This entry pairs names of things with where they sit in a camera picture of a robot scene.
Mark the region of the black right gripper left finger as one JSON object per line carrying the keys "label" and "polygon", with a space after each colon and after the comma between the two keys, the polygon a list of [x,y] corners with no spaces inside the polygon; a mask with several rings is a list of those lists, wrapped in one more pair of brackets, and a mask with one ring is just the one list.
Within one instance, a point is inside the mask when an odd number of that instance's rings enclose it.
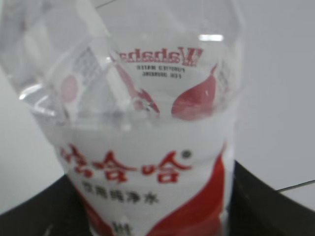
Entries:
{"label": "black right gripper left finger", "polygon": [[90,236],[81,200],[67,177],[0,215],[2,236]]}

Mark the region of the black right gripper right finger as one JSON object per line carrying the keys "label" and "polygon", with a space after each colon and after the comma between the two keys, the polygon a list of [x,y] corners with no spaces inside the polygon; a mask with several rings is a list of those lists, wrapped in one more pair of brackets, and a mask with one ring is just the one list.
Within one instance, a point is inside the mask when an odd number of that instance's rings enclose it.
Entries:
{"label": "black right gripper right finger", "polygon": [[228,208],[231,236],[313,236],[315,212],[274,190],[239,162]]}

